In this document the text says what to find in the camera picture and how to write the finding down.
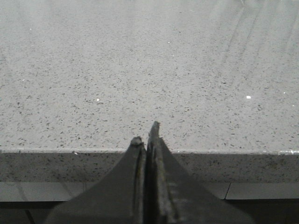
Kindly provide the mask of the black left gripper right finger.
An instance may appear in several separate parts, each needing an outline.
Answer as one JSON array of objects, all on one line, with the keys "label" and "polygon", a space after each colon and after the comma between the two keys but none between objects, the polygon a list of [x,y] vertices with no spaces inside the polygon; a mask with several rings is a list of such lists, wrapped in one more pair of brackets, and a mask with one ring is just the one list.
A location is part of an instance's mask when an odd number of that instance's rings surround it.
[{"label": "black left gripper right finger", "polygon": [[149,133],[146,161],[146,221],[149,224],[253,224],[254,219],[217,198],[194,180],[159,137]]}]

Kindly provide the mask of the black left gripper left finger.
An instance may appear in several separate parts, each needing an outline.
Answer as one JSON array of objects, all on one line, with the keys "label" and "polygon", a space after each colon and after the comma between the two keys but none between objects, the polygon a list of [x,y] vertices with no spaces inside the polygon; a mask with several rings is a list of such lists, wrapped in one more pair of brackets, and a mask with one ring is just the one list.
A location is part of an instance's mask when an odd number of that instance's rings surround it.
[{"label": "black left gripper left finger", "polygon": [[146,152],[134,137],[117,165],[97,184],[56,206],[47,224],[143,224]]}]

